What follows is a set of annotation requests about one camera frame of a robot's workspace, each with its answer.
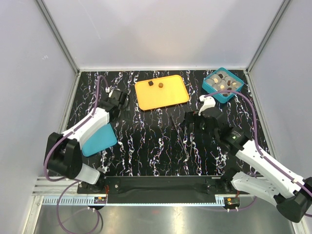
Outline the teal box lid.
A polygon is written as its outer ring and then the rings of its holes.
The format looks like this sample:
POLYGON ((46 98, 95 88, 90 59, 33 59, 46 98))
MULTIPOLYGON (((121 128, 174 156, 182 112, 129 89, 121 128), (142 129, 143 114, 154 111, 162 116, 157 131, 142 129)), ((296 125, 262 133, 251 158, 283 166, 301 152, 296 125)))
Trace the teal box lid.
POLYGON ((98 129, 82 146, 85 157, 92 156, 117 144, 115 132, 110 123, 98 129))

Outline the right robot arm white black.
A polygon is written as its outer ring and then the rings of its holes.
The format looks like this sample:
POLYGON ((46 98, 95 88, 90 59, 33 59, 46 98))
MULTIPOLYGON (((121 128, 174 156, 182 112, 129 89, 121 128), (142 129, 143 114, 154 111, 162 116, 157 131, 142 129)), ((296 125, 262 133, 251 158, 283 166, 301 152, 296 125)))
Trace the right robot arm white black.
POLYGON ((312 205, 312 179, 292 172, 270 156, 242 129, 226 122, 217 108, 203 112, 191 111, 184 116, 182 126, 211 137, 217 145, 232 156, 248 163, 265 180, 236 169, 229 169, 221 181, 226 193, 235 190, 254 195, 274 205, 289 221, 298 223, 312 205))

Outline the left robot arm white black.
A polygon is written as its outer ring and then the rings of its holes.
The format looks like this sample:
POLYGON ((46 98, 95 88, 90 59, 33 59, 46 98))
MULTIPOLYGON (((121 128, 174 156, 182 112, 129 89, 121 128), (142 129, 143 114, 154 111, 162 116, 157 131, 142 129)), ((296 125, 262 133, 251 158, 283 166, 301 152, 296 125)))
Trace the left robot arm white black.
POLYGON ((103 126, 115 121, 126 102, 128 94, 120 90, 112 90, 109 95, 99 101, 96 97, 94 108, 78 124, 59 134, 53 132, 47 140, 44 159, 44 174, 51 179, 48 171, 76 181, 88 183, 94 193, 100 193, 105 188, 102 173, 83 163, 83 145, 103 126))

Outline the teal chocolate box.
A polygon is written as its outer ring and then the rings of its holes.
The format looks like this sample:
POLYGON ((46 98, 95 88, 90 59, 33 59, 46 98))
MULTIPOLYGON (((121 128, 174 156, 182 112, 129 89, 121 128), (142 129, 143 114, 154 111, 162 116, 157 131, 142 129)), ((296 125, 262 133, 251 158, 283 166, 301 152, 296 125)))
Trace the teal chocolate box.
MULTIPOLYGON (((233 74, 232 72, 223 67, 212 72, 210 75, 204 78, 202 82, 202 89, 206 91, 208 94, 215 93, 217 91, 225 91, 225 93, 228 93, 226 92, 228 88, 232 88, 232 91, 239 92, 243 86, 244 81, 242 79, 240 79, 238 76, 236 76, 235 74, 233 74), (227 85, 227 82, 229 80, 231 81, 231 85, 227 85)), ((223 104, 228 102, 234 96, 234 93, 228 93, 227 97, 224 97, 222 94, 223 93, 218 93, 213 95, 213 97, 223 104)))

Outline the orange plastic tray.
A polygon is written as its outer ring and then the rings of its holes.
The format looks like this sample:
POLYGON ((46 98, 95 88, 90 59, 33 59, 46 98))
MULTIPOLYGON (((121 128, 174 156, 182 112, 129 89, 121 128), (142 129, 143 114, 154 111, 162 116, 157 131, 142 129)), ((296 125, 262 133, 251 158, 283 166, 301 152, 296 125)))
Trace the orange plastic tray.
POLYGON ((180 75, 139 81, 135 84, 138 106, 147 111, 188 102, 189 94, 180 75))

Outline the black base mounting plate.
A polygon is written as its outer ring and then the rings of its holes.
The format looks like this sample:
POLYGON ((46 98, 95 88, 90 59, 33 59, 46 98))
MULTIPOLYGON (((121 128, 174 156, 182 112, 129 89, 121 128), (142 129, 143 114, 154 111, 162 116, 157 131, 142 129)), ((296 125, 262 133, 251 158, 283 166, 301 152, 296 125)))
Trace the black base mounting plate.
POLYGON ((237 191, 219 176, 107 176, 99 186, 85 182, 79 194, 99 195, 108 188, 108 204, 206 205, 215 195, 236 195, 237 191))

